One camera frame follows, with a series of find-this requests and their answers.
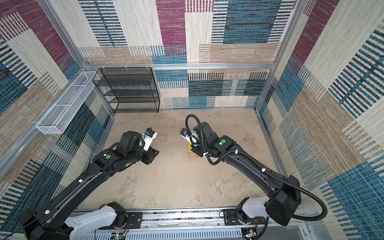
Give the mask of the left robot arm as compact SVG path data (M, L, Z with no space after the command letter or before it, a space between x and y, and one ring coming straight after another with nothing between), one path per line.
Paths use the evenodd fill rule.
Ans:
M151 147L156 136L152 128L144 134L134 131L123 133L118 143L94 156L86 170L55 198L34 213L25 212L20 216L19 223L25 237L28 240L73 240L99 228L125 227L128 219L126 210L116 202L77 217L70 215L114 174L137 162L152 163L159 154Z

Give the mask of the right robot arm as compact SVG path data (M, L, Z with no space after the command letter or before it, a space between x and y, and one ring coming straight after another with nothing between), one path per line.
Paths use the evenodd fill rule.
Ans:
M209 155L238 169L256 183L266 195L265 198L244 198L236 208L239 222L249 224L254 218L270 217L276 223L287 226L302 198L300 191L281 181L299 187L299 180L294 176L286 178L259 161L251 159L233 139L228 136L218 137L206 122L201 125Z

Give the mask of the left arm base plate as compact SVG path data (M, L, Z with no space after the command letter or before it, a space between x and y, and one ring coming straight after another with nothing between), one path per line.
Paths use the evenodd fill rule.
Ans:
M126 225L124 229L140 229L142 224L143 212L126 212Z

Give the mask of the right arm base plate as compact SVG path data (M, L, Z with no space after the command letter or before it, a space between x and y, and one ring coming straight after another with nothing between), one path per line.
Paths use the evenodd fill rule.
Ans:
M226 226L251 226L251 225L264 225L266 223L265 217L257 217L254 219L248 219L242 222L237 215L235 209L223 209L219 212L219 217L224 219Z

